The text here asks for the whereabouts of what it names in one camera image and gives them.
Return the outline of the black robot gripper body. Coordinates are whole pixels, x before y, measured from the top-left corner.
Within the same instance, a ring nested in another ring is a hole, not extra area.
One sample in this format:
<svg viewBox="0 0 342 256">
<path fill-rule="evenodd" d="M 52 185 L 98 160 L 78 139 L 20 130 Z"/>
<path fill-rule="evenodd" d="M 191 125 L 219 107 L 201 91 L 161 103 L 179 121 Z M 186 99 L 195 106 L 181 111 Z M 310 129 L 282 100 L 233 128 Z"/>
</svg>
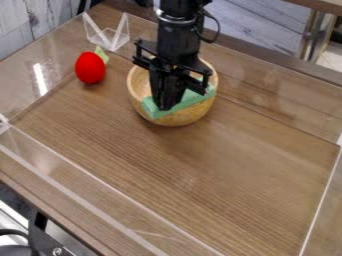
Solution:
<svg viewBox="0 0 342 256">
<path fill-rule="evenodd" d="M 201 61 L 201 32 L 203 19 L 194 15 L 191 18 L 162 15 L 158 17 L 158 37 L 155 41 L 138 39 L 134 63 L 150 72 L 155 65 L 170 75 L 187 71 L 185 77 L 186 89 L 199 95 L 206 93 L 211 68 Z"/>
</svg>

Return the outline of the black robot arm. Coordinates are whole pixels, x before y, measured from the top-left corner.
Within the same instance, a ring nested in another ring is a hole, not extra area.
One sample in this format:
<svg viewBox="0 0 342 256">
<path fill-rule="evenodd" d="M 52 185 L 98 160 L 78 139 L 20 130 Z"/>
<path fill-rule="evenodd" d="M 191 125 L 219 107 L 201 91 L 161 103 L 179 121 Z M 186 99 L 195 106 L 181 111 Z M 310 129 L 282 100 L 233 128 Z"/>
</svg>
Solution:
<svg viewBox="0 0 342 256">
<path fill-rule="evenodd" d="M 153 100 L 162 111 L 182 101 L 187 90 L 205 96 L 213 69 L 199 59 L 201 44 L 221 34 L 218 19 L 205 6 L 213 0 L 161 0 L 155 41 L 138 39 L 135 65 L 150 74 Z"/>
</svg>

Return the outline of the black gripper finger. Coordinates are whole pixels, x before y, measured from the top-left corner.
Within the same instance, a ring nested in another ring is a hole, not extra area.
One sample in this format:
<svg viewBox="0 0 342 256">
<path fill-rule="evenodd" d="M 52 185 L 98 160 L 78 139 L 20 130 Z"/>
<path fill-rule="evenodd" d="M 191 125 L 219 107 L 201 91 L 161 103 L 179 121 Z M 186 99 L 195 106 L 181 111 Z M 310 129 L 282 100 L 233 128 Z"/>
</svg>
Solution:
<svg viewBox="0 0 342 256">
<path fill-rule="evenodd" d="M 167 95 L 167 79 L 170 73 L 158 66 L 150 66 L 150 85 L 153 92 L 153 99 L 158 107 L 170 107 L 171 101 Z"/>
<path fill-rule="evenodd" d="M 166 78 L 165 88 L 165 109 L 170 110 L 182 100 L 186 91 L 185 77 L 189 75 L 187 71 L 177 72 Z"/>
</svg>

